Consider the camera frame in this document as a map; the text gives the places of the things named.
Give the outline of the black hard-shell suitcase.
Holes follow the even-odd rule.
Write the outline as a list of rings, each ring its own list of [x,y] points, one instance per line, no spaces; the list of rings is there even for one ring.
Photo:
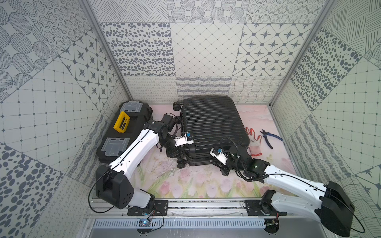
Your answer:
[[[233,99],[228,96],[195,96],[173,103],[174,111],[180,112],[181,135],[190,133],[192,144],[183,146],[177,158],[177,168],[190,166],[217,166],[224,174],[234,169],[235,163],[225,164],[210,154],[214,148],[222,149],[228,155],[229,150],[247,149],[250,139],[238,113]]]

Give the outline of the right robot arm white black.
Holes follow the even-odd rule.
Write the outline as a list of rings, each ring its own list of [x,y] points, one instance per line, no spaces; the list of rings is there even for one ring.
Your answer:
[[[298,177],[267,161],[253,159],[241,146],[232,146],[229,150],[212,148],[210,154],[221,164],[224,175],[235,171],[244,181],[266,183],[291,193],[288,196],[268,189],[259,201],[244,201],[249,216],[259,213],[274,216],[266,225],[268,233],[279,230],[280,216],[296,214],[320,222],[338,236],[350,236],[355,206],[339,184]]]

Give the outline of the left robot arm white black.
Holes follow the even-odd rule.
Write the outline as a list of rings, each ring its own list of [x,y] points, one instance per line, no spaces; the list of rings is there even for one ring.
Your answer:
[[[160,121],[145,122],[140,134],[116,160],[96,170],[96,182],[90,189],[96,197],[112,205],[112,208],[135,207],[142,215],[155,212],[155,196],[142,189],[134,188],[130,179],[146,154],[157,144],[167,152],[181,152],[176,144],[173,127],[178,129],[180,116],[165,114]]]

